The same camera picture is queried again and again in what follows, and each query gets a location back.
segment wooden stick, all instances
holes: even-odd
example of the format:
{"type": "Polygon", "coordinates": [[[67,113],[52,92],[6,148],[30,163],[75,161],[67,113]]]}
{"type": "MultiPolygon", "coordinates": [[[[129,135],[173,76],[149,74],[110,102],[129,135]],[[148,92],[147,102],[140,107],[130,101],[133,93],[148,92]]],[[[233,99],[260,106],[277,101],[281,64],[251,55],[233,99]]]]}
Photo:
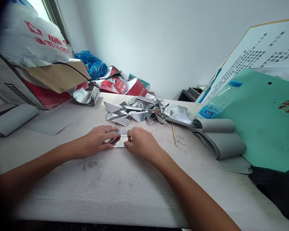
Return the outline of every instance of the wooden stick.
{"type": "Polygon", "coordinates": [[[171,122],[171,125],[172,125],[172,132],[173,132],[174,142],[175,142],[176,146],[178,146],[177,138],[176,138],[176,132],[174,131],[173,122],[171,122]]]}

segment blue plastic bag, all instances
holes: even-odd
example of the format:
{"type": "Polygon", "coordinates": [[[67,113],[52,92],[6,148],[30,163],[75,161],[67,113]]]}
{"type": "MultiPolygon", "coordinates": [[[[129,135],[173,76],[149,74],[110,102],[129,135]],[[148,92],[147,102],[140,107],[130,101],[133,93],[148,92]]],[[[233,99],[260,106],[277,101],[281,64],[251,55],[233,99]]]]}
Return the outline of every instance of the blue plastic bag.
{"type": "Polygon", "coordinates": [[[91,76],[91,81],[102,77],[107,72],[107,66],[100,59],[90,53],[90,51],[82,51],[76,53],[75,58],[80,59],[89,68],[87,71],[91,76]]]}

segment hand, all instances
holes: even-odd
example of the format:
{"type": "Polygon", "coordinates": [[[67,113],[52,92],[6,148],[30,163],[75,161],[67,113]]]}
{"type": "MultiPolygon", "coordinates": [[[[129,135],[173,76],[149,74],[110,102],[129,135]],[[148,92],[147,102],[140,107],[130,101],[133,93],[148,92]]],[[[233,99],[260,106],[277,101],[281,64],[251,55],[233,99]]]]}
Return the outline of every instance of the hand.
{"type": "Polygon", "coordinates": [[[90,157],[100,151],[113,149],[112,144],[104,143],[104,141],[120,137],[121,135],[118,133],[109,133],[118,130],[118,128],[111,125],[95,127],[88,134],[66,143],[67,151],[71,153],[72,159],[80,159],[90,157]]]}
{"type": "Polygon", "coordinates": [[[127,132],[128,141],[124,142],[124,146],[133,154],[146,159],[152,164],[163,155],[168,155],[157,143],[152,133],[140,127],[133,127],[127,132]]]}

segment bottle label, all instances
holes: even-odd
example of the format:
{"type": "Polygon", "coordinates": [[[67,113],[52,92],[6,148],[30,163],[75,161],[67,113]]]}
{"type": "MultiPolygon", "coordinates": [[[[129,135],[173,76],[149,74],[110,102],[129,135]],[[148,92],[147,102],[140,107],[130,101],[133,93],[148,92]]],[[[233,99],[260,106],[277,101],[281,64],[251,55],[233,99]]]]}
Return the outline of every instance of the bottle label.
{"type": "Polygon", "coordinates": [[[199,114],[206,119],[214,119],[219,113],[213,112],[210,109],[206,108],[206,106],[204,106],[199,112],[199,114]]]}

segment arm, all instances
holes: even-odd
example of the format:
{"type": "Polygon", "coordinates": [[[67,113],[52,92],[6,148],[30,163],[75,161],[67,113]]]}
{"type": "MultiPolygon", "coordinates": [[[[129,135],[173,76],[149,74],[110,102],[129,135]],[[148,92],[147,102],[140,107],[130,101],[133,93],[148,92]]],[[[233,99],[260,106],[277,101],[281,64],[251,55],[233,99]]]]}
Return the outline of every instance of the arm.
{"type": "Polygon", "coordinates": [[[53,169],[72,159],[86,158],[100,151],[113,149],[107,139],[119,137],[118,128],[103,125],[95,127],[87,135],[62,144],[46,154],[0,175],[0,194],[13,208],[29,190],[53,169]]]}
{"type": "Polygon", "coordinates": [[[240,230],[228,214],[158,145],[151,133],[134,127],[128,135],[129,141],[124,145],[163,174],[192,230],[240,230]]]}

